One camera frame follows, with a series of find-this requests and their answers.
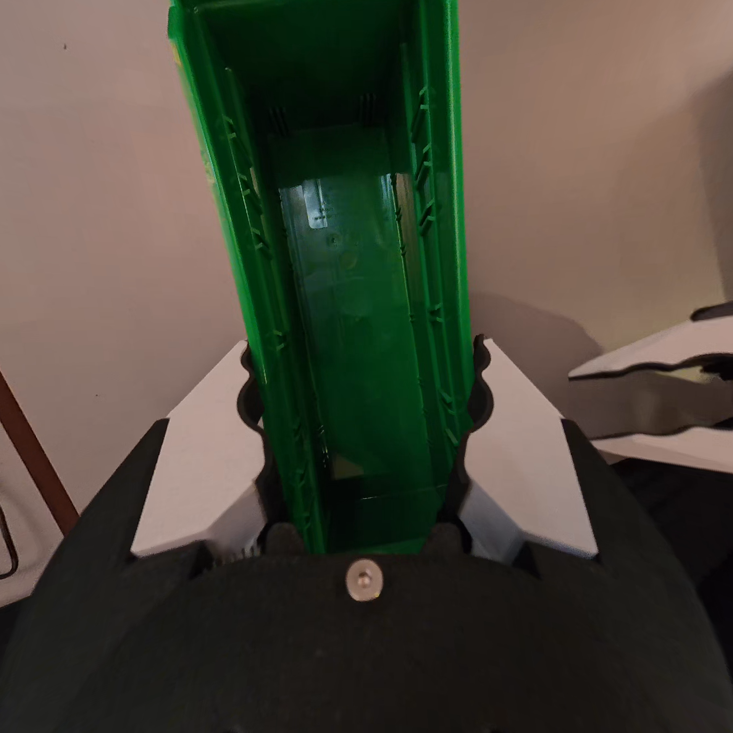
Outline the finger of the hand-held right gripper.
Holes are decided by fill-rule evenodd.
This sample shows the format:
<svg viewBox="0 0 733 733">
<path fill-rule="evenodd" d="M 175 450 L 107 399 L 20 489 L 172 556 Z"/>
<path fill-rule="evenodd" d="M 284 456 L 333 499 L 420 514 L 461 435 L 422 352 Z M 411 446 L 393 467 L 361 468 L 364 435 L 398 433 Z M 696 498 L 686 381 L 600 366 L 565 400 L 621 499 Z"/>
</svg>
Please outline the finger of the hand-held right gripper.
<svg viewBox="0 0 733 733">
<path fill-rule="evenodd" d="M 623 433 L 591 439 L 593 446 L 624 459 L 647 460 L 732 474 L 732 422 L 683 426 L 666 434 Z"/>
<path fill-rule="evenodd" d="M 695 310 L 682 323 L 603 354 L 574 368 L 571 381 L 619 378 L 636 371 L 700 368 L 732 380 L 732 303 Z"/>
</svg>

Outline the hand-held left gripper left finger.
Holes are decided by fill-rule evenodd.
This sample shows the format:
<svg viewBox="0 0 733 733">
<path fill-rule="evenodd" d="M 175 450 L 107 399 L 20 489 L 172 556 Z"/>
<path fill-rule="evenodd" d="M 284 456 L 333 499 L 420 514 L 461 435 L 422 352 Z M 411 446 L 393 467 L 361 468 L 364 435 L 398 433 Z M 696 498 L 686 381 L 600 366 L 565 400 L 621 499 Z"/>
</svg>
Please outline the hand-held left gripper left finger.
<svg viewBox="0 0 733 733">
<path fill-rule="evenodd" d="M 237 343 L 170 412 L 131 545 L 137 559 L 194 542 L 222 561 L 257 553 L 266 449 L 248 352 Z"/>
</svg>

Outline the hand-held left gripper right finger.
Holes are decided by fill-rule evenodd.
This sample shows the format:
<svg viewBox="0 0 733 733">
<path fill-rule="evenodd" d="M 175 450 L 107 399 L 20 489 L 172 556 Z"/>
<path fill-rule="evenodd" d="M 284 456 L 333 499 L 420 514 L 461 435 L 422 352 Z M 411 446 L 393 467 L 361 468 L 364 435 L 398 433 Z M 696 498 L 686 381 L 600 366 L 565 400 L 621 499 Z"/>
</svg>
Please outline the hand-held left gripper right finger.
<svg viewBox="0 0 733 733">
<path fill-rule="evenodd" d="M 458 528 L 469 555 L 494 562 L 513 563 L 528 542 L 596 558 L 563 415 L 492 339 L 473 347 L 471 425 L 440 521 Z"/>
</svg>

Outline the brown strip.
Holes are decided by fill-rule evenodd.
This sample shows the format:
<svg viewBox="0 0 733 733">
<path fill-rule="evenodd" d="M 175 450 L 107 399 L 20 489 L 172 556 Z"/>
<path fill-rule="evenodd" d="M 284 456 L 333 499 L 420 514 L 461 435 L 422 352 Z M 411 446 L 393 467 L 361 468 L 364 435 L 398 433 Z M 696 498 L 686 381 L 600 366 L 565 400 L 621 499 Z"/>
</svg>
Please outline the brown strip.
<svg viewBox="0 0 733 733">
<path fill-rule="evenodd" d="M 78 510 L 4 375 L 1 375 L 1 423 L 62 536 L 68 536 L 78 522 Z"/>
</svg>

